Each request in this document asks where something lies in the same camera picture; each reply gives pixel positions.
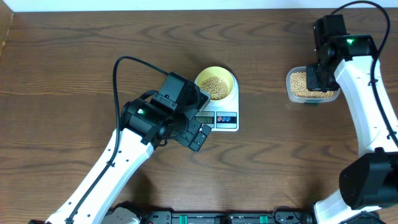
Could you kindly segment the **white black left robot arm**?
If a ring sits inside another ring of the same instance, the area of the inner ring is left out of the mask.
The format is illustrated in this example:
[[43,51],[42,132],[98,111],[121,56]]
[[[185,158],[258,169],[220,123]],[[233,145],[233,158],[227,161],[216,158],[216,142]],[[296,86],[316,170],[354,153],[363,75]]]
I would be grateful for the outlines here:
[[158,147],[175,140],[199,151],[211,128],[194,116],[210,100],[198,85],[170,73],[159,91],[127,102],[101,157],[46,223],[101,223],[127,181]]

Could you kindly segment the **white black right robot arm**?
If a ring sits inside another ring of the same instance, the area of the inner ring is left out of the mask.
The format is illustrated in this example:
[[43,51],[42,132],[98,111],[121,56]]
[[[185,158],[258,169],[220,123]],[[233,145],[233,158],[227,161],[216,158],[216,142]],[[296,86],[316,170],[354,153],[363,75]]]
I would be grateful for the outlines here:
[[313,24],[317,62],[307,89],[344,93],[358,139],[358,159],[343,169],[339,189],[314,205],[317,223],[348,223],[397,204],[397,117],[384,88],[370,35],[349,35],[343,16]]

